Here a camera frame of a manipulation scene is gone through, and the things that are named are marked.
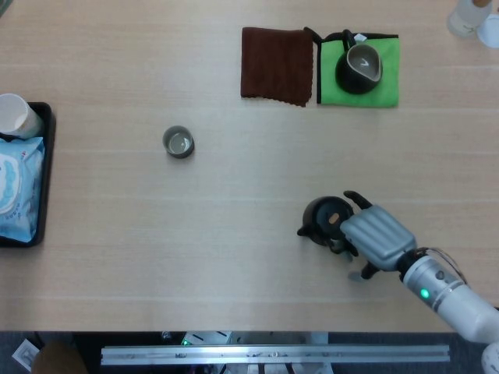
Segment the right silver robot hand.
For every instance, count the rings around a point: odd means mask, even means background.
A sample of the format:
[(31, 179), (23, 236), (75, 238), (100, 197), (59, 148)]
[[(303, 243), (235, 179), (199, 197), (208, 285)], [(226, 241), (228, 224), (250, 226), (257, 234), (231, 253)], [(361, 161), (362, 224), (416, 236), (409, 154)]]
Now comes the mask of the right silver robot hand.
[(363, 256), (366, 265), (353, 279), (367, 281), (377, 272), (394, 272), (398, 261), (416, 248), (416, 238), (395, 217), (379, 205), (371, 203), (358, 192), (348, 190), (344, 196), (353, 201), (360, 211), (353, 212), (344, 199), (332, 196), (332, 213), (326, 244), (334, 254), (343, 252), (351, 256)]

